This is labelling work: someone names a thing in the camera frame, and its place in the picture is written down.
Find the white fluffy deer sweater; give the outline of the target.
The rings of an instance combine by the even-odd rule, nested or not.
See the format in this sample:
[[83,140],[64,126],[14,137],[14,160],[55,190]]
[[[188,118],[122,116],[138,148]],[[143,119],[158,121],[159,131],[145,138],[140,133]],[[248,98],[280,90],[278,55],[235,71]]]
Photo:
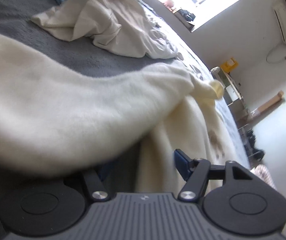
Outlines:
[[138,192],[178,193],[174,150],[216,165],[247,161],[217,110],[223,87],[180,61],[88,77],[0,35],[0,165],[54,177],[110,161],[141,142]]

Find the tall cardboard piece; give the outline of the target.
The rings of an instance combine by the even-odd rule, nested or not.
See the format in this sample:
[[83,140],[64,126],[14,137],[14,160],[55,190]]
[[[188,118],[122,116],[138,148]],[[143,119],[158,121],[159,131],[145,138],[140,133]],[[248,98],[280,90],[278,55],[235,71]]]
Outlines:
[[263,103],[250,113],[250,120],[254,120],[255,118],[259,117],[260,115],[264,114],[267,110],[272,109],[278,103],[283,100],[284,92],[280,90],[275,96],[273,96],[270,100]]

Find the white wooden desk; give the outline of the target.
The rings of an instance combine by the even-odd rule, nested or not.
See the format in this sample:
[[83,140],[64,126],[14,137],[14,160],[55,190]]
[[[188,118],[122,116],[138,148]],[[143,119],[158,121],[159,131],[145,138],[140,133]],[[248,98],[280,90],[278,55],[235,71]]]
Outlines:
[[234,79],[220,67],[214,67],[210,72],[213,78],[218,80],[224,87],[224,100],[232,113],[237,128],[240,129],[246,126],[250,117],[250,111]]

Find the yellow box on desk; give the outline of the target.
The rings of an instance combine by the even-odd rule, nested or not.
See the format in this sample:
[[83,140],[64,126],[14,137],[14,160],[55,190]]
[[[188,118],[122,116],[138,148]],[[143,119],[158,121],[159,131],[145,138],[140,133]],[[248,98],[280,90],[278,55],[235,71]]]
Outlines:
[[235,60],[234,57],[231,57],[226,62],[220,65],[220,68],[226,73],[230,73],[237,67],[238,67],[238,62]]

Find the cardboard box on windowsill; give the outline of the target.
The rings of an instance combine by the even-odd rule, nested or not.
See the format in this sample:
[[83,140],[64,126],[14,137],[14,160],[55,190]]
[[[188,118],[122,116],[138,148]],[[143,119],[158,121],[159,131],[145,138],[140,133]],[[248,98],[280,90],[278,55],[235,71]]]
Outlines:
[[183,9],[176,10],[173,14],[190,32],[193,31],[195,28],[195,25],[193,24],[195,19],[194,14]]

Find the pink pot on windowsill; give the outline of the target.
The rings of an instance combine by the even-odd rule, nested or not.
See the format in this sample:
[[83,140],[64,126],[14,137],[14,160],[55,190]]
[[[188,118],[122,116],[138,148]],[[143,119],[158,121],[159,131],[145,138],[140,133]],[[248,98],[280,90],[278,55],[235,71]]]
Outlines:
[[172,0],[166,0],[163,5],[168,8],[170,11],[174,10],[174,2]]

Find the cream thin shirt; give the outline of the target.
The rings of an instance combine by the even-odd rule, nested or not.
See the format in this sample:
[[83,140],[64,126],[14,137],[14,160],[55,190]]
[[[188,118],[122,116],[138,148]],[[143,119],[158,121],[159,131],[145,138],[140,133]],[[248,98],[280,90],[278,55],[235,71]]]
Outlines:
[[67,0],[32,16],[31,21],[59,40],[89,37],[94,46],[116,55],[152,59],[180,55],[150,22],[138,0]]

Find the grey bed blanket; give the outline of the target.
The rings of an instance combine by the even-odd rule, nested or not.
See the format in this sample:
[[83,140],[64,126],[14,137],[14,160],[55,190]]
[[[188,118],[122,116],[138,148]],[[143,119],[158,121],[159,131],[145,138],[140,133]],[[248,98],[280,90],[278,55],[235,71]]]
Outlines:
[[[95,47],[89,38],[73,42],[58,40],[30,22],[30,17],[55,5],[54,0],[0,0],[0,34],[30,46],[57,62],[86,76],[105,77],[140,70],[154,63],[179,64],[176,59],[131,58],[112,54]],[[234,159],[246,168],[250,167],[242,139],[224,99],[216,102],[230,139],[236,149]],[[104,181],[110,193],[134,192],[136,169],[139,162],[140,142],[128,148],[112,163],[112,171]],[[0,198],[12,190],[38,183],[40,180],[0,168]],[[0,222],[0,238],[4,234]]]

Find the white wall air conditioner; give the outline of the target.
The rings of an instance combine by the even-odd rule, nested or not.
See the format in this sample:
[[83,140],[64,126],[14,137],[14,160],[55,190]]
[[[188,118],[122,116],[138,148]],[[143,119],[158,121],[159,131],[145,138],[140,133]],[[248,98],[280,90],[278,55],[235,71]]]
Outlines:
[[273,10],[281,32],[282,41],[286,44],[286,4],[283,2],[277,2],[273,6]]

